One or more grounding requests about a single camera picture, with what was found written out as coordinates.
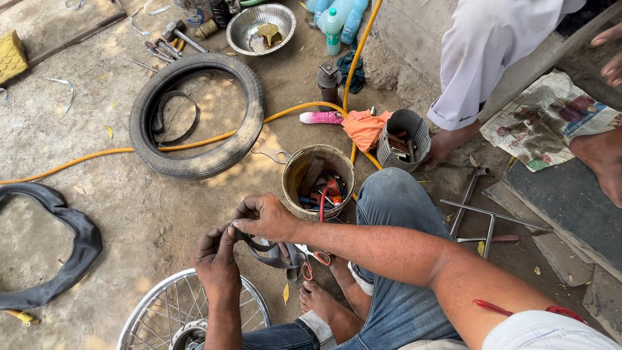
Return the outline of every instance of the orange cloth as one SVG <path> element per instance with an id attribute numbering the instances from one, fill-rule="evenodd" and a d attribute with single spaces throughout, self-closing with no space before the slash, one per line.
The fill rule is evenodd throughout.
<path id="1" fill-rule="evenodd" d="M 367 152 L 378 145 L 380 132 L 393 112 L 385 111 L 381 116 L 372 116 L 369 110 L 351 111 L 341 125 L 361 152 Z"/>

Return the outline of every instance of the scissors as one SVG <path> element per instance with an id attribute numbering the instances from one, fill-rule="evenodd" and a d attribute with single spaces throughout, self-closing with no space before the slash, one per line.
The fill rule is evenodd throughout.
<path id="1" fill-rule="evenodd" d="M 305 254 L 305 262 L 302 264 L 302 276 L 305 280 L 310 281 L 313 280 L 313 269 L 311 269 L 311 264 L 309 264 L 309 256 L 313 256 L 317 259 L 317 261 L 322 264 L 329 266 L 331 263 L 330 255 L 325 252 L 309 252 L 309 249 L 304 244 L 295 244 L 298 249 L 300 249 Z"/>

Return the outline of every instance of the newspaper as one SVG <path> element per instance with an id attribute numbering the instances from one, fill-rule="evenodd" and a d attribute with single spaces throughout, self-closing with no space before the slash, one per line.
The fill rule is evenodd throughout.
<path id="1" fill-rule="evenodd" d="M 589 97 L 566 73 L 553 70 L 505 105 L 480 131 L 493 146 L 534 172 L 574 158 L 568 145 L 576 136 L 621 126 L 622 113 Z"/>

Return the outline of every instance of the white pant leg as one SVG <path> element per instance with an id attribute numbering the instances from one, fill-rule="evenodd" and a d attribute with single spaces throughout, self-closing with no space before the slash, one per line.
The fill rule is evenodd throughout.
<path id="1" fill-rule="evenodd" d="M 427 116 L 445 130 L 473 123 L 503 72 L 585 1 L 460 0 L 441 41 L 442 94 Z"/>

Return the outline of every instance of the hammer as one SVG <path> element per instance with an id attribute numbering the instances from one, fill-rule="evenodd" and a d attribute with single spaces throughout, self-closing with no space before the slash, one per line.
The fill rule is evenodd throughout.
<path id="1" fill-rule="evenodd" d="M 164 40 L 171 42 L 173 41 L 175 36 L 178 36 L 182 38 L 183 40 L 186 40 L 188 44 L 194 46 L 201 53 L 204 54 L 205 52 L 207 52 L 207 50 L 205 50 L 201 45 L 197 44 L 196 42 L 191 40 L 189 37 L 187 37 L 184 33 L 182 33 L 182 30 L 185 27 L 186 27 L 186 24 L 183 23 L 181 19 L 171 22 L 166 25 L 166 29 L 164 29 L 164 32 L 162 32 L 162 37 L 164 38 Z"/>

